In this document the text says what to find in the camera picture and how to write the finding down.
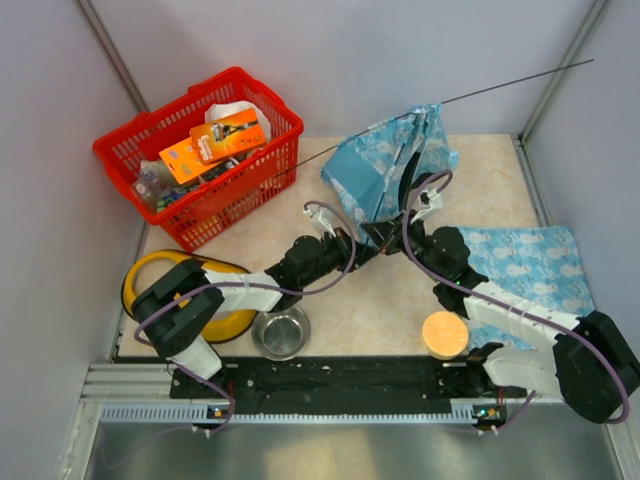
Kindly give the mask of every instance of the orange disc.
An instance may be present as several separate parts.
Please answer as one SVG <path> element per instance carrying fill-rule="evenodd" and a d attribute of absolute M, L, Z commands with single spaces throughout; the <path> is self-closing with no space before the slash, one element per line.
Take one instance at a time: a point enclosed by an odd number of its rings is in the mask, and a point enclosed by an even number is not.
<path fill-rule="evenodd" d="M 455 313 L 436 312 L 424 321 L 422 338 L 430 355 L 440 360 L 451 360 L 467 348 L 469 329 Z"/>

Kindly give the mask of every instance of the red basket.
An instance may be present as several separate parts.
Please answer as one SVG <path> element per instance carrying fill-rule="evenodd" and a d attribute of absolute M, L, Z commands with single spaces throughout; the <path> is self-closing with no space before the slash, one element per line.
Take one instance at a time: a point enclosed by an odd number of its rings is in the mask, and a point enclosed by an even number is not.
<path fill-rule="evenodd" d="M 132 190 L 142 160 L 184 140 L 204 123 L 214 103 L 248 100 L 271 122 L 272 140 L 237 167 L 185 195 L 160 213 L 152 213 Z M 232 67 L 194 85 L 187 94 L 97 140 L 93 150 L 123 197 L 152 225 L 160 225 L 180 246 L 192 252 L 280 193 L 296 179 L 298 137 L 304 125 L 266 85 Z"/>

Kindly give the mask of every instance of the blue towel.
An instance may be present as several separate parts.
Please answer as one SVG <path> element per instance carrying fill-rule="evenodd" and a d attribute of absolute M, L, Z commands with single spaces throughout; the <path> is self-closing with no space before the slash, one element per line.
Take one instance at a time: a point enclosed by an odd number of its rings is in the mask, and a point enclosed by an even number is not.
<path fill-rule="evenodd" d="M 345 139 L 322 169 L 353 221 L 384 221 L 400 213 L 398 187 L 414 153 L 420 159 L 414 178 L 422 173 L 454 169 L 457 152 L 449 150 L 440 105 L 415 107 L 401 119 L 388 119 L 368 132 Z M 360 238 L 368 237 L 362 229 Z"/>
<path fill-rule="evenodd" d="M 469 265 L 505 290 L 553 310 L 588 315 L 595 306 L 578 247 L 566 227 L 458 227 L 471 250 Z M 493 326 L 471 326 L 470 346 L 501 342 L 531 346 Z"/>

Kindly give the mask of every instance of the stainless steel bowl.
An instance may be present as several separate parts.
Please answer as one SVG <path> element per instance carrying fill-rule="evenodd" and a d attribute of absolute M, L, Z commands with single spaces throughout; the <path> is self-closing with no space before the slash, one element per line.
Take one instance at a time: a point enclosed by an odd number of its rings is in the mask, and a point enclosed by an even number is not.
<path fill-rule="evenodd" d="M 311 335 L 309 319 L 298 307 L 258 313 L 253 321 L 253 344 L 263 357 L 285 361 L 302 351 Z"/>

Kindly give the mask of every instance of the orange package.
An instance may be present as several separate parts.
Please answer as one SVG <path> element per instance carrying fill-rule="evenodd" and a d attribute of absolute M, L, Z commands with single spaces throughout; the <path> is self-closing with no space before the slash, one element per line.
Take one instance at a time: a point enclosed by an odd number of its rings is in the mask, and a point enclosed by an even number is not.
<path fill-rule="evenodd" d="M 191 145 L 191 137 L 162 150 L 160 158 L 180 185 L 216 166 L 216 163 L 204 165 L 200 162 L 196 149 Z"/>
<path fill-rule="evenodd" d="M 204 164 L 220 162 L 266 143 L 253 108 L 194 127 L 189 134 L 191 144 Z"/>

